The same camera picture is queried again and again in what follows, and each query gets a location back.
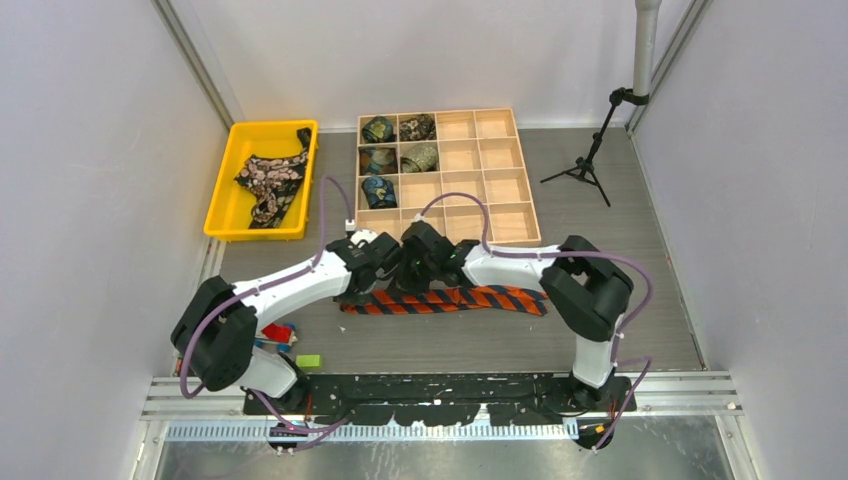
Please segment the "orange and navy striped tie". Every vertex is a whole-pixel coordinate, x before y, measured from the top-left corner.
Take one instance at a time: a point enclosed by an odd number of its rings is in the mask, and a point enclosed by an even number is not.
[[[422,295],[389,295],[385,290],[377,290],[363,305],[340,304],[339,308],[346,313],[361,315],[404,315],[498,308],[542,316],[548,313],[544,303],[547,298],[544,293],[500,285],[431,290]]]

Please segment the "yellow plastic tray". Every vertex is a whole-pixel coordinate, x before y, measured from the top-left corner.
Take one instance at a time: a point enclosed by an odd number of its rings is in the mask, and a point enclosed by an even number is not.
[[[306,176],[283,218],[283,223],[279,228],[248,228],[251,221],[250,210],[256,203],[256,197],[235,182],[236,174],[251,155],[287,157],[300,153],[303,147],[296,132],[305,127],[312,129]],[[215,182],[215,191],[212,193],[212,202],[206,214],[203,231],[210,237],[227,242],[303,238],[306,222],[309,220],[309,194],[312,191],[312,172],[317,149],[318,122],[315,120],[234,124],[230,129],[230,138],[227,140],[227,149],[218,171],[218,180]]]

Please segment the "white wall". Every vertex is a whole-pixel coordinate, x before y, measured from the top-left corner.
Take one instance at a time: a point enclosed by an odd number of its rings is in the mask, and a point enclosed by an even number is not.
[[[846,18],[714,2],[638,132],[702,345],[774,478],[845,478]]]
[[[633,0],[174,3],[242,120],[512,106],[524,125],[598,124],[633,83]],[[688,4],[663,1],[656,61]]]
[[[225,132],[150,2],[3,2],[0,39],[0,476],[115,480]]]

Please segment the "green block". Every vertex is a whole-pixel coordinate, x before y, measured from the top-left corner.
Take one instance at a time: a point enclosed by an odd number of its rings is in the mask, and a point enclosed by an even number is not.
[[[300,368],[321,368],[321,355],[298,355],[294,363]]]

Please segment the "aluminum frame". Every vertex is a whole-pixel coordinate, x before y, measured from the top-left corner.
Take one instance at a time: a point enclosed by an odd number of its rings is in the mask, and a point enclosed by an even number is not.
[[[622,373],[631,379],[637,372]],[[199,379],[189,379],[189,388],[199,385]],[[182,398],[179,379],[156,377],[150,385],[140,420],[140,441],[132,480],[153,480],[166,441],[171,421],[196,421],[198,424],[215,420],[244,423],[246,420],[269,421],[268,416],[246,416],[241,408],[244,392],[229,387],[218,392],[204,392],[192,400]],[[736,387],[728,372],[652,372],[645,376],[635,393],[638,409],[625,412],[627,417],[713,416],[722,438],[728,462],[736,478],[759,478],[748,448],[742,424],[746,421]],[[287,415],[290,420],[302,420],[299,415]],[[583,418],[602,418],[604,413],[588,413]],[[476,421],[488,419],[481,409]]]
[[[200,54],[186,31],[182,20],[174,10],[174,6],[171,4],[171,1],[150,0],[150,3],[152,3],[156,8],[156,11],[159,13],[159,18],[162,19],[162,23],[165,25],[168,33],[170,33],[171,38],[174,39],[174,43],[176,43],[177,48],[183,54],[186,65],[188,65],[192,75],[194,75],[194,78],[200,85],[200,89],[203,90],[203,93],[206,95],[206,99],[209,100],[209,103],[212,105],[212,108],[215,110],[215,113],[218,115],[218,118],[221,120],[224,128],[229,131],[230,127],[233,126],[233,116],[227,108],[224,99],[221,97],[218,88],[215,86],[215,82],[212,80],[212,75],[210,75],[209,70],[203,63],[203,59],[200,57]]]

